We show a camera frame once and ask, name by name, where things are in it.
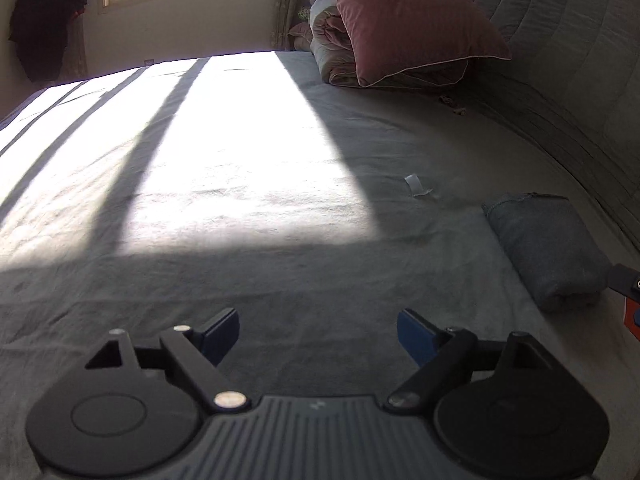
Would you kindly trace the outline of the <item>folded white pink quilt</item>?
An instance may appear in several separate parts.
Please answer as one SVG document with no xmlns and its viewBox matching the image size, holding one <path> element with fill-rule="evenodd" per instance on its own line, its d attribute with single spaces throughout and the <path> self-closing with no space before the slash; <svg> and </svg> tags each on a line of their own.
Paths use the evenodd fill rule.
<svg viewBox="0 0 640 480">
<path fill-rule="evenodd" d="M 336 0 L 311 0 L 308 18 L 288 33 L 295 50 L 310 51 L 318 64 L 322 80 L 332 86 L 362 89 L 358 82 L 354 52 Z M 468 67 L 467 60 L 447 62 L 383 78 L 374 84 L 389 89 L 434 89 L 459 82 Z"/>
</svg>

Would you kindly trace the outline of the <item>orange red paper card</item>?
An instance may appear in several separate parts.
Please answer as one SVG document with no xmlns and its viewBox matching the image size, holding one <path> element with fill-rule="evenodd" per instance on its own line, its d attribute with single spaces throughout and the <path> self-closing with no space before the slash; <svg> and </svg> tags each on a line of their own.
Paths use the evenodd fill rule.
<svg viewBox="0 0 640 480">
<path fill-rule="evenodd" d="M 640 304 L 631 298 L 625 299 L 624 325 L 634 338 L 640 340 Z"/>
</svg>

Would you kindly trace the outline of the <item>pink velvet pillow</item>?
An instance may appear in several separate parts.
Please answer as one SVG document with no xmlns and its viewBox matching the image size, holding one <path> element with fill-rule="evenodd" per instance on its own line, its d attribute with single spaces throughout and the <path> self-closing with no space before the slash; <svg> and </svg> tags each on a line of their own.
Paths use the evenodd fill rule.
<svg viewBox="0 0 640 480">
<path fill-rule="evenodd" d="M 362 88 L 459 82 L 472 60 L 509 61 L 506 40 L 473 0 L 336 0 Z"/>
</svg>

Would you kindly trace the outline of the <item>small white paper tag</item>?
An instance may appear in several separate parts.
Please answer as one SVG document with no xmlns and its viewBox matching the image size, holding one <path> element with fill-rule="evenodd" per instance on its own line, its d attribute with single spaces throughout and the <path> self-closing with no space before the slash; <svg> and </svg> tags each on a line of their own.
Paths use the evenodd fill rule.
<svg viewBox="0 0 640 480">
<path fill-rule="evenodd" d="M 405 177 L 410 194 L 413 198 L 429 196 L 433 193 L 431 188 L 426 188 L 417 174 L 409 174 Z"/>
</svg>

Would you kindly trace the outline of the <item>grey knitted cat sweater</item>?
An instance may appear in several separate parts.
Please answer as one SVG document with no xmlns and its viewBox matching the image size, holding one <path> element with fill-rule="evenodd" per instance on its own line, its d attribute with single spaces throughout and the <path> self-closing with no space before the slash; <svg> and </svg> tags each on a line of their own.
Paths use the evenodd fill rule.
<svg viewBox="0 0 640 480">
<path fill-rule="evenodd" d="M 599 301 L 612 263 L 568 198 L 508 194 L 482 209 L 539 310 L 589 308 Z"/>
</svg>

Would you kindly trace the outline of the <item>grey quilted headboard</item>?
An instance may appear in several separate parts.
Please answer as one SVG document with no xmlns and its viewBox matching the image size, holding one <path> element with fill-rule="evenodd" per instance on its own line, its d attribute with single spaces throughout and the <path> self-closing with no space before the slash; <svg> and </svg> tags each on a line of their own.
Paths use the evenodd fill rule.
<svg viewBox="0 0 640 480">
<path fill-rule="evenodd" d="M 553 157 L 639 241 L 639 0 L 473 0 L 512 58 L 462 87 Z"/>
</svg>

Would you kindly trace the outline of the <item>dark clothes hanging on wall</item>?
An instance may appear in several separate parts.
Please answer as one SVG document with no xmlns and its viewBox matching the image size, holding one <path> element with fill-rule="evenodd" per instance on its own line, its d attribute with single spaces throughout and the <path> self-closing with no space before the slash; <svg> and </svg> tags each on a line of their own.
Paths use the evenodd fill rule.
<svg viewBox="0 0 640 480">
<path fill-rule="evenodd" d="M 46 84 L 60 76 L 68 26 L 85 12 L 87 0 L 16 0 L 9 40 L 29 81 Z"/>
</svg>

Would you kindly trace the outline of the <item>grey bed sheet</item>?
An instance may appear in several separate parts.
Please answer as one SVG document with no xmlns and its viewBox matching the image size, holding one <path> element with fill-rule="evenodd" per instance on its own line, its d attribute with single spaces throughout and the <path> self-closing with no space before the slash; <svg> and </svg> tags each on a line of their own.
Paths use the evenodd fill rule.
<svg viewBox="0 0 640 480">
<path fill-rule="evenodd" d="M 433 193 L 413 198 L 405 177 Z M 565 196 L 611 260 L 639 256 L 550 156 L 476 110 L 325 84 L 304 52 L 157 64 L 36 94 L 1 125 L 1 474 L 38 468 L 32 404 L 109 330 L 238 310 L 224 374 L 251 396 L 373 393 L 412 371 L 413 308 L 537 337 L 598 399 L 597 475 L 639 470 L 639 345 L 623 299 L 541 313 L 482 203 Z"/>
</svg>

